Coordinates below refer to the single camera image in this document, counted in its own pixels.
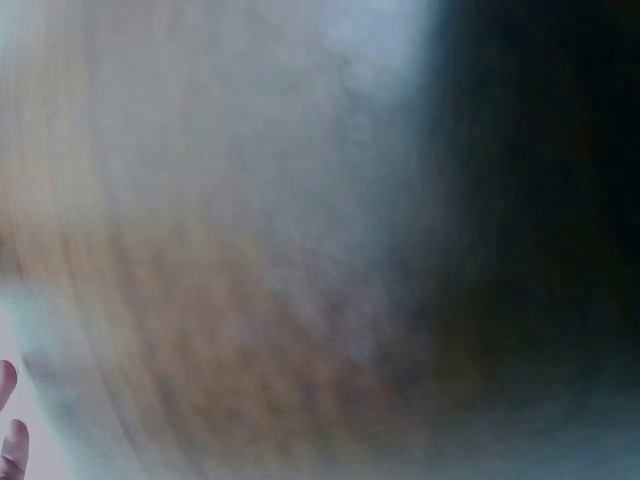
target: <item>hand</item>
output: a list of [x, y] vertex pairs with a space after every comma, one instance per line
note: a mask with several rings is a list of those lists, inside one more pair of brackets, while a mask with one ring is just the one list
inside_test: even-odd
[[[18, 383], [15, 367], [0, 361], [0, 410]], [[29, 456], [29, 432], [20, 420], [12, 420], [0, 454], [0, 480], [23, 480]]]

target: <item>wood grain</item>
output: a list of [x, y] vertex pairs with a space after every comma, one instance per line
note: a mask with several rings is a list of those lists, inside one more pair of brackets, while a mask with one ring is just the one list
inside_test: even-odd
[[625, 301], [602, 124], [565, 24], [472, 3], [2, 3], [5, 291], [79, 478], [423, 478], [504, 382], [564, 398], [533, 319]]

